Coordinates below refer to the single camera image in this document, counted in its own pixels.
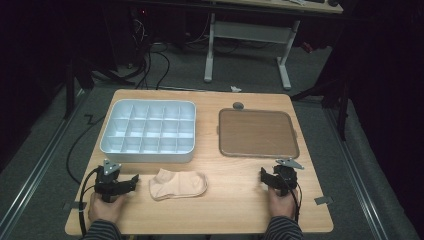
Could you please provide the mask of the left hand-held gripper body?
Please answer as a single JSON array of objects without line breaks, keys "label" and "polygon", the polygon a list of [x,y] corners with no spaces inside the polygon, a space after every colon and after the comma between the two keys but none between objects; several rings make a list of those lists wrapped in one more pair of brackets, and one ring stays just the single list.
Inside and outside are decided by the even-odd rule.
[{"label": "left hand-held gripper body", "polygon": [[111,202],[114,196],[119,195],[117,178],[121,167],[121,164],[105,159],[103,164],[97,168],[94,189],[101,195],[104,202]]}]

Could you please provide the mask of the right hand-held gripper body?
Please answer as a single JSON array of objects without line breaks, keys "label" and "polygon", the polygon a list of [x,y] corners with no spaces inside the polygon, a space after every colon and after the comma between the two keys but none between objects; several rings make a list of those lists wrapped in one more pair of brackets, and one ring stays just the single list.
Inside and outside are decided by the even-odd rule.
[{"label": "right hand-held gripper body", "polygon": [[277,159],[277,165],[273,167],[274,174],[277,176],[278,184],[276,189],[280,191],[281,196],[287,195],[298,185],[296,169],[303,170],[304,166],[296,162],[293,158]]}]

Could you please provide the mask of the beige ankle sock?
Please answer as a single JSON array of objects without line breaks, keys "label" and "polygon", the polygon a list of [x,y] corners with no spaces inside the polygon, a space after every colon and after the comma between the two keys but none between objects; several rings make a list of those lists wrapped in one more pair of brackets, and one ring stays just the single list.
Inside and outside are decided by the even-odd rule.
[{"label": "beige ankle sock", "polygon": [[155,201],[190,198],[203,194],[208,188],[205,174],[196,171],[173,172],[160,169],[149,180],[149,191]]}]

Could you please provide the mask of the person's right hand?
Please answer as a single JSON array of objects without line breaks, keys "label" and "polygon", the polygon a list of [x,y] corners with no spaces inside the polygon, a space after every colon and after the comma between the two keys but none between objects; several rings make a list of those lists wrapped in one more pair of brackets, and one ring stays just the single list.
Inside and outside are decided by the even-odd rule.
[{"label": "person's right hand", "polygon": [[298,192],[293,194],[278,196],[274,188],[268,188],[269,212],[271,217],[285,216],[294,219],[296,215],[296,200]]}]

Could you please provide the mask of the person's left hand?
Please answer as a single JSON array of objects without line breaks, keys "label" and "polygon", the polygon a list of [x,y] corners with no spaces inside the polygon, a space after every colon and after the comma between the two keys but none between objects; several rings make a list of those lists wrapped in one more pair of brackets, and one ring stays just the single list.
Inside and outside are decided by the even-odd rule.
[{"label": "person's left hand", "polygon": [[102,200],[101,194],[93,193],[90,198],[90,207],[88,211],[89,219],[92,222],[96,220],[105,220],[117,223],[126,198],[126,195],[120,195],[114,202],[108,203]]}]

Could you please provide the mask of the brown square tray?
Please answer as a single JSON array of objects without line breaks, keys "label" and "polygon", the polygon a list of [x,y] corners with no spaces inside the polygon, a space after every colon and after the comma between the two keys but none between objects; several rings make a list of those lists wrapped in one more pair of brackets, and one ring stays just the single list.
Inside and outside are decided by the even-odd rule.
[{"label": "brown square tray", "polygon": [[283,111],[222,109],[219,150],[225,156],[297,158],[300,150],[291,117]]}]

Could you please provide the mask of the white compartment storage box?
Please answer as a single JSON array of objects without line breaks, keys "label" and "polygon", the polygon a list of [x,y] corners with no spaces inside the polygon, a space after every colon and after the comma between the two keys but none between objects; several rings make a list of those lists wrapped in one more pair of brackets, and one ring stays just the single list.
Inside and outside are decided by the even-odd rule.
[{"label": "white compartment storage box", "polygon": [[123,99],[112,106],[100,150],[116,162],[187,163],[195,138],[193,102]]}]

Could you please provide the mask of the black metal stand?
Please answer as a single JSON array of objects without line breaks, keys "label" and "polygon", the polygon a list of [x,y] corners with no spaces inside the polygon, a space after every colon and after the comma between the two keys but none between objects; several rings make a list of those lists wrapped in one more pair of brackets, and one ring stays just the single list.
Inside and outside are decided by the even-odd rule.
[{"label": "black metal stand", "polygon": [[292,101],[299,101],[308,96],[322,95],[321,106],[323,108],[338,108],[336,119],[336,130],[342,141],[346,140],[345,126],[348,117],[350,81],[346,79],[333,79],[327,82],[318,83],[315,86],[291,96]]},{"label": "black metal stand", "polygon": [[94,81],[87,61],[82,58],[73,58],[66,66],[66,111],[64,118],[68,119],[74,110],[75,105],[75,81],[83,90],[92,90]]}]

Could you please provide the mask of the white-legged wooden desk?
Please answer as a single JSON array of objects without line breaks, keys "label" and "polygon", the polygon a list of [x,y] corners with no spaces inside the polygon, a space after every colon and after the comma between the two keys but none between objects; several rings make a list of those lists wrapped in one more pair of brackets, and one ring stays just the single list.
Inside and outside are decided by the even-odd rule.
[{"label": "white-legged wooden desk", "polygon": [[[340,0],[211,0],[213,6],[216,6],[218,3],[229,3],[271,9],[294,10],[299,13],[342,14],[343,8],[339,1]],[[216,38],[226,38],[282,44],[284,49],[282,55],[276,58],[276,63],[283,88],[285,90],[291,89],[286,61],[300,25],[299,20],[295,20],[291,27],[276,27],[216,20],[214,13],[210,14],[209,20],[209,43],[204,73],[205,82],[211,82],[213,79],[214,41]]]}]

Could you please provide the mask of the metal floor rail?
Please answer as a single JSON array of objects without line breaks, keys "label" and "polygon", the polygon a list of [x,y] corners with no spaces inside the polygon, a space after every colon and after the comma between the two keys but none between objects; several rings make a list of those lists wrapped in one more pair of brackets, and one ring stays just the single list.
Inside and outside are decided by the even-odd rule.
[{"label": "metal floor rail", "polygon": [[360,172],[355,164],[353,155],[347,143],[340,136],[337,129],[336,114],[331,109],[324,109],[324,115],[329,122],[333,135],[335,136],[338,145],[343,154],[344,164],[346,165],[347,175],[351,181],[362,212],[366,218],[368,226],[375,240],[388,240],[387,232],[382,224],[382,221],[377,213],[374,201],[371,199],[369,192],[364,184]]},{"label": "metal floor rail", "polygon": [[89,90],[78,90],[70,115],[65,111],[65,91],[59,93],[46,113],[35,122],[22,146],[0,174],[0,240],[7,240],[33,193],[39,186],[58,145]]}]

